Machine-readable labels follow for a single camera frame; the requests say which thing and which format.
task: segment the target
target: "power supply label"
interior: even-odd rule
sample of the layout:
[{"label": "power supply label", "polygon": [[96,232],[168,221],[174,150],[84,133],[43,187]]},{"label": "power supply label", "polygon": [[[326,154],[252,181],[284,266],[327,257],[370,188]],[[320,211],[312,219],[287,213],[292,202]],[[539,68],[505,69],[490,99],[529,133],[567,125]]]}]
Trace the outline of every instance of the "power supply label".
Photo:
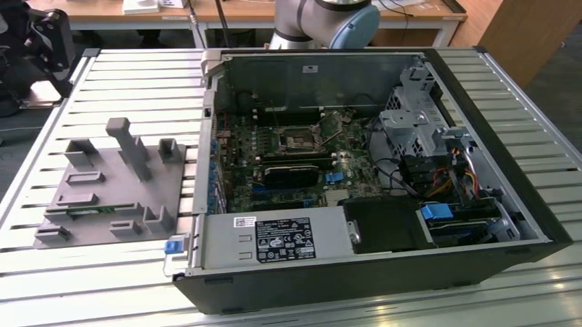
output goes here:
[{"label": "power supply label", "polygon": [[310,218],[255,222],[256,260],[266,264],[315,258]]}]

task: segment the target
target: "white sticker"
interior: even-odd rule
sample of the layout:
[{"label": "white sticker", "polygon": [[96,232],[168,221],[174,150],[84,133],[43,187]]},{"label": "white sticker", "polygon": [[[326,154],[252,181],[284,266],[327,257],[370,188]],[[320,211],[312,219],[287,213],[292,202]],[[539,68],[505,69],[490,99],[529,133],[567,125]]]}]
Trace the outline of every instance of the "white sticker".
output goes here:
[{"label": "white sticker", "polygon": [[184,16],[163,16],[161,20],[188,20],[188,17],[184,17]]},{"label": "white sticker", "polygon": [[235,228],[255,227],[256,217],[235,217]]},{"label": "white sticker", "polygon": [[303,66],[304,74],[314,74],[319,71],[319,66]]}]

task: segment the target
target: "wooden desk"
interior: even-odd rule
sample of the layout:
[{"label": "wooden desk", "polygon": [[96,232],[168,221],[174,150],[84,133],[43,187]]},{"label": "wooden desk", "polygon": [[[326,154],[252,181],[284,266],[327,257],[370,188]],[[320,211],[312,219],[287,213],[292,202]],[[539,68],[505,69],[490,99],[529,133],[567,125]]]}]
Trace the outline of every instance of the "wooden desk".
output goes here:
[{"label": "wooden desk", "polygon": [[[219,13],[214,0],[191,0],[199,19],[199,29],[206,40],[206,30],[220,29]],[[69,15],[72,30],[117,30],[117,29],[191,29],[186,9],[161,8],[151,14],[123,15],[121,0],[29,0],[29,5],[39,9],[59,8]],[[456,30],[458,23],[466,14],[455,14],[442,0],[430,0],[430,9],[408,6],[408,23],[402,14],[382,10],[382,29],[432,29],[438,30],[434,45],[447,46]],[[232,29],[272,29],[275,4],[244,0],[223,2],[227,22]]]},{"label": "wooden desk", "polygon": [[124,15],[123,0],[28,0],[37,10],[59,8],[69,15],[71,29],[190,29],[187,9],[160,8],[160,12]]},{"label": "wooden desk", "polygon": [[[220,29],[219,13],[214,0],[191,0],[199,19],[199,28]],[[466,14],[455,14],[442,0],[430,0],[428,9],[416,5],[406,7],[408,22],[404,15],[388,10],[380,11],[380,29],[434,29],[438,30],[434,46],[447,46],[455,34],[456,26],[466,19]],[[275,4],[247,0],[228,0],[223,2],[224,16],[231,29],[272,29],[275,18]]]}]

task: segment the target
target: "blue latch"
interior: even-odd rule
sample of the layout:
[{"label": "blue latch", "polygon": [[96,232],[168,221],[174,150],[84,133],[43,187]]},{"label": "blue latch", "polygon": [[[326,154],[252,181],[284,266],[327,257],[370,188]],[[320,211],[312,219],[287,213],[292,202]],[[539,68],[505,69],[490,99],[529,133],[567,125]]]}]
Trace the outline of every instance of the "blue latch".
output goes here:
[{"label": "blue latch", "polygon": [[182,240],[168,240],[164,246],[165,254],[179,254],[184,252],[184,242]]},{"label": "blue latch", "polygon": [[344,179],[344,174],[343,172],[336,172],[334,174],[327,174],[326,175],[326,182],[327,183],[335,183],[335,182],[340,182]]},{"label": "blue latch", "polygon": [[420,212],[424,220],[452,218],[451,208],[446,203],[430,203],[420,208]]}]

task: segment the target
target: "aluminum table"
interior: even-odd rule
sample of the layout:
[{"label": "aluminum table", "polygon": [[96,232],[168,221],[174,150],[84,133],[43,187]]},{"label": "aluminum table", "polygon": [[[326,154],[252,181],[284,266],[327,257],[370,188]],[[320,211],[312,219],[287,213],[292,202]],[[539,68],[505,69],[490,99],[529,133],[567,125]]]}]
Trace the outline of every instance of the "aluminum table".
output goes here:
[{"label": "aluminum table", "polygon": [[131,133],[145,145],[171,137],[188,146],[179,232],[191,224],[202,51],[89,52],[72,77],[71,98],[53,110],[0,204],[3,326],[579,326],[581,154],[493,58],[471,48],[439,53],[575,240],[545,260],[510,268],[481,285],[208,316],[164,276],[164,241],[32,249],[67,166],[68,140],[115,146],[104,131],[111,117],[132,121]]}]

